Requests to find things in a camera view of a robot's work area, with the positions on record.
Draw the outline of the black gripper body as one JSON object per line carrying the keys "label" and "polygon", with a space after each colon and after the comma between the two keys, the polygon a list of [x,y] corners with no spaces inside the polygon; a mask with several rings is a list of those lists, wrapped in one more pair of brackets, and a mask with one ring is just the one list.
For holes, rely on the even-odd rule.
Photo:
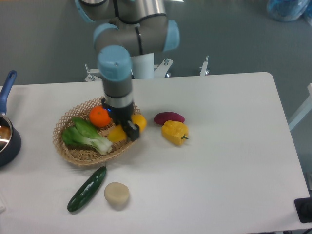
{"label": "black gripper body", "polygon": [[113,120],[115,125],[126,126],[131,120],[131,116],[134,112],[133,103],[129,104],[126,107],[116,108],[108,103],[108,99],[102,98],[101,104],[104,109],[107,110],[109,117]]}

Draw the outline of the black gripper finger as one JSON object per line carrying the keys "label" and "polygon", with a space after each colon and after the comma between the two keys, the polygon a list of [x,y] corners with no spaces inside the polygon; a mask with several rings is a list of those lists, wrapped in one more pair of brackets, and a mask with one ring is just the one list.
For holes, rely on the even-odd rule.
{"label": "black gripper finger", "polygon": [[132,121],[123,122],[121,127],[130,141],[136,141],[140,138],[140,128]]}

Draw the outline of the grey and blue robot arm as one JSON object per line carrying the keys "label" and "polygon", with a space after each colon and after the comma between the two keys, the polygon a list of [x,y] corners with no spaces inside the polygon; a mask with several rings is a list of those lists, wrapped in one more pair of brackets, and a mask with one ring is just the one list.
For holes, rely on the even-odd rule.
{"label": "grey and blue robot arm", "polygon": [[77,0],[75,5],[87,22],[108,20],[93,33],[105,93],[102,106],[126,137],[135,141],[141,128],[131,120],[131,58],[176,49],[180,43],[178,25],[167,18],[162,0]]}

